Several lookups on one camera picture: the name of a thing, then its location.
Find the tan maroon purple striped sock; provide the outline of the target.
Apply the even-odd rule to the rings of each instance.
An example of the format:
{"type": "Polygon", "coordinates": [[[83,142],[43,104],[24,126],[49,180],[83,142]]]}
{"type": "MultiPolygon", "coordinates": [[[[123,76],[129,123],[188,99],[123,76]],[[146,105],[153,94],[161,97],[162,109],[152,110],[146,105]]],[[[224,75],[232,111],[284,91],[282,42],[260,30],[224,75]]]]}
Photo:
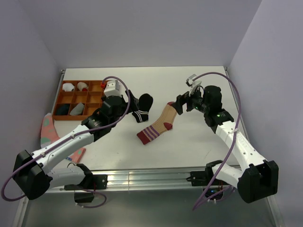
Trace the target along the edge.
{"type": "Polygon", "coordinates": [[[168,102],[160,117],[154,123],[137,133],[137,137],[142,144],[146,145],[147,143],[157,139],[161,134],[172,130],[173,123],[177,115],[177,111],[172,104],[173,102],[168,102]]]}

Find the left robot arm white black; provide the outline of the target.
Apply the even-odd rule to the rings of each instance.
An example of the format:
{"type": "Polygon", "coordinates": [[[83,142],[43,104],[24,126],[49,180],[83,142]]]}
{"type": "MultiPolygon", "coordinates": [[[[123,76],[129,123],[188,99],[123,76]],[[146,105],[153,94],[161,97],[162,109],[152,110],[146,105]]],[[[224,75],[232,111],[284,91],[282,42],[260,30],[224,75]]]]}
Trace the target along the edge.
{"type": "Polygon", "coordinates": [[[100,108],[56,142],[32,153],[23,150],[17,155],[12,178],[29,200],[39,198],[54,187],[75,185],[85,190],[93,187],[93,173],[84,164],[57,171],[53,168],[73,152],[110,133],[122,117],[139,109],[139,101],[132,92],[127,90],[126,94],[127,102],[123,96],[104,98],[100,108]]]}

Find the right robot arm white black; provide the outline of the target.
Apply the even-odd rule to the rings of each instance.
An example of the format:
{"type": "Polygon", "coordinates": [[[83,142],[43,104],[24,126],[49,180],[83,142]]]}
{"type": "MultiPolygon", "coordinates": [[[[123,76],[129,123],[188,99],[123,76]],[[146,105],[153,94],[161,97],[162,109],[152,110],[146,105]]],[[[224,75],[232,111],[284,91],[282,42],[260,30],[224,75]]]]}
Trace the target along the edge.
{"type": "Polygon", "coordinates": [[[210,162],[204,171],[191,172],[187,181],[193,186],[205,186],[223,182],[236,188],[246,203],[274,195],[278,190],[279,167],[275,161],[268,161],[260,155],[238,130],[238,126],[228,111],[222,107],[221,89],[206,86],[203,91],[179,95],[172,106],[178,114],[198,110],[203,113],[205,123],[229,148],[228,154],[234,155],[240,169],[227,165],[222,160],[210,162]]]}

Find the black sock white stripes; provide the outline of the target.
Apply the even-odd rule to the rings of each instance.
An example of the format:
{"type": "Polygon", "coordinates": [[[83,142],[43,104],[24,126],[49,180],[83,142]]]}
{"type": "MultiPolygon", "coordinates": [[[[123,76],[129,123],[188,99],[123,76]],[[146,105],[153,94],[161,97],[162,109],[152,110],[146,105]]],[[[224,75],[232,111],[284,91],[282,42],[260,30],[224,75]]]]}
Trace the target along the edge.
{"type": "Polygon", "coordinates": [[[139,110],[132,112],[132,116],[136,119],[137,123],[146,122],[149,119],[149,111],[153,104],[153,97],[147,93],[139,98],[139,110]]]}

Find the grey rolled sock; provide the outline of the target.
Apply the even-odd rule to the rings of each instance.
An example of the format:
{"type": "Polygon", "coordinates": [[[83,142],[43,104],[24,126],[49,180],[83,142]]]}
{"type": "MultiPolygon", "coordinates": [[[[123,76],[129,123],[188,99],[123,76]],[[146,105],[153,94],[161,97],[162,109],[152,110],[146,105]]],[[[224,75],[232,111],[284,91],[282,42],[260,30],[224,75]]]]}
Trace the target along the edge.
{"type": "Polygon", "coordinates": [[[82,115],[85,105],[83,103],[78,103],[71,111],[71,116],[82,115]]]}

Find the beige red rolled sock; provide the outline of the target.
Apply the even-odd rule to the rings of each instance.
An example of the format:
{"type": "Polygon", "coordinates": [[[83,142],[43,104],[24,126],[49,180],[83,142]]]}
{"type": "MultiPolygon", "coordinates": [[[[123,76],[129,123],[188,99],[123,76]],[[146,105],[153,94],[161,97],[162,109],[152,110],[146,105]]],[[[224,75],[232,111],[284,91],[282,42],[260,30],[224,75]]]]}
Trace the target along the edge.
{"type": "Polygon", "coordinates": [[[77,89],[79,91],[88,91],[89,86],[84,82],[78,82],[77,89]]]}

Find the orange compartment tray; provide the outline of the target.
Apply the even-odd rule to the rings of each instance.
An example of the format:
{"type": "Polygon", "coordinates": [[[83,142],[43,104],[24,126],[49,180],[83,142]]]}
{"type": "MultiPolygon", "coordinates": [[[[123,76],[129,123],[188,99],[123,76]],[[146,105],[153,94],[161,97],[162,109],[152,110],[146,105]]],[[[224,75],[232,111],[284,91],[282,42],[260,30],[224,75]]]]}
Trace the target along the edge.
{"type": "Polygon", "coordinates": [[[64,80],[60,86],[60,90],[54,105],[53,119],[56,121],[82,121],[93,112],[102,106],[104,96],[104,89],[101,88],[101,80],[64,80]],[[89,88],[88,91],[79,91],[77,89],[78,82],[86,83],[89,88]],[[64,83],[72,83],[75,86],[74,91],[64,92],[62,85],[64,83]],[[70,111],[78,104],[83,103],[85,105],[82,115],[71,116],[70,111]],[[56,115],[56,110],[60,105],[69,104],[68,115],[56,115]]]}

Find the white rolled sock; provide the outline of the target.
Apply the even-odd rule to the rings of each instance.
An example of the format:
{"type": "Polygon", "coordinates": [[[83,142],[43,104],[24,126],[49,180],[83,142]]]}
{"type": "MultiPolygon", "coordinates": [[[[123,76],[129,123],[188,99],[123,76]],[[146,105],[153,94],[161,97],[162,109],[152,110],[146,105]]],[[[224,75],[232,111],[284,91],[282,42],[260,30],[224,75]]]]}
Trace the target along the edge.
{"type": "Polygon", "coordinates": [[[64,92],[72,92],[72,91],[74,91],[74,89],[75,89],[75,86],[72,83],[64,83],[62,85],[62,90],[64,92]]]}

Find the dark teal rolled sock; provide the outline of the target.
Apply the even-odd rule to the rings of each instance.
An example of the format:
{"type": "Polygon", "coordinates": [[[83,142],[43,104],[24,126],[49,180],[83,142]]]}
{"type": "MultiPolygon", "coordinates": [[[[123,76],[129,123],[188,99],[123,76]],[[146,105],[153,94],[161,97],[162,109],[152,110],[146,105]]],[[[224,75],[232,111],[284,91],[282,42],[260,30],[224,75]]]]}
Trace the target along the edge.
{"type": "Polygon", "coordinates": [[[56,110],[56,115],[59,115],[59,116],[68,115],[69,108],[70,108],[69,104],[60,105],[56,110]]]}

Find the pink patterned sock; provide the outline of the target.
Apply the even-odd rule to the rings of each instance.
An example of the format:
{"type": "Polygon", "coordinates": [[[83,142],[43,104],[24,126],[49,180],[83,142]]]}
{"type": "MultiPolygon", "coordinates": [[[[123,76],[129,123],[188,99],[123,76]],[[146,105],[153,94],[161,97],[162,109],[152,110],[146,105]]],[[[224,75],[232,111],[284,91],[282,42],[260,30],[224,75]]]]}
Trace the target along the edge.
{"type": "MultiPolygon", "coordinates": [[[[50,144],[56,142],[59,139],[60,139],[60,137],[58,136],[58,134],[56,132],[52,114],[47,113],[44,116],[43,122],[42,122],[41,133],[40,133],[40,146],[41,146],[41,148],[45,148],[45,147],[49,146],[50,144]]],[[[80,148],[80,149],[76,150],[75,152],[73,152],[66,159],[68,161],[78,164],[81,161],[85,152],[86,152],[85,148],[80,148]]]]}

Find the aluminium front rail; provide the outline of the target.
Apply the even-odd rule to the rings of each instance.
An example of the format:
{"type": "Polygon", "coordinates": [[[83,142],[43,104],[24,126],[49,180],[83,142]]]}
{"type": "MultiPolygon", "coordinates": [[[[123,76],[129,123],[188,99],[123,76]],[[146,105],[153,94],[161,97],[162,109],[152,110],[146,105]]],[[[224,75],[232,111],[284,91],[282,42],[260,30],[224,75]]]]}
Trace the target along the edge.
{"type": "Polygon", "coordinates": [[[254,203],[238,193],[224,200],[192,207],[202,192],[187,181],[193,168],[97,171],[107,176],[107,202],[95,209],[74,204],[74,191],[49,190],[42,197],[23,199],[15,227],[283,227],[273,196],[254,203]]]}

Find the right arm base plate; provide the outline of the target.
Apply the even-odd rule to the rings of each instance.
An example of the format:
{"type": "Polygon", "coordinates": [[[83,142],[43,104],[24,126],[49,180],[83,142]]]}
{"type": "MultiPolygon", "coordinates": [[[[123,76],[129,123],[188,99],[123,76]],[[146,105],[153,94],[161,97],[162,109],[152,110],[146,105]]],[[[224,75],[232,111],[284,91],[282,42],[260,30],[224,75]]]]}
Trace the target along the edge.
{"type": "MultiPolygon", "coordinates": [[[[187,182],[191,182],[193,187],[195,186],[202,186],[202,190],[206,188],[209,181],[211,180],[211,176],[207,173],[206,170],[204,171],[192,171],[190,172],[190,176],[186,178],[187,182]]],[[[211,184],[211,187],[207,190],[205,197],[209,197],[218,191],[222,190],[228,184],[222,180],[215,179],[211,184]]]]}

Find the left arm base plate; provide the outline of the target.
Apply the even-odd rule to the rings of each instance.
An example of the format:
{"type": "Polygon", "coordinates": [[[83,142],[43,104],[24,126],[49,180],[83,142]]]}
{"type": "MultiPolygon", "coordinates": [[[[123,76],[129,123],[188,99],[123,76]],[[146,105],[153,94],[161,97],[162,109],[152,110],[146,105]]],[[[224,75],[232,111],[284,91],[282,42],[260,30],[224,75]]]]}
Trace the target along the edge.
{"type": "Polygon", "coordinates": [[[107,175],[90,175],[78,185],[65,185],[65,191],[74,191],[74,201],[83,207],[89,207],[97,197],[103,197],[101,206],[106,203],[107,197],[99,190],[107,188],[107,175]]]}

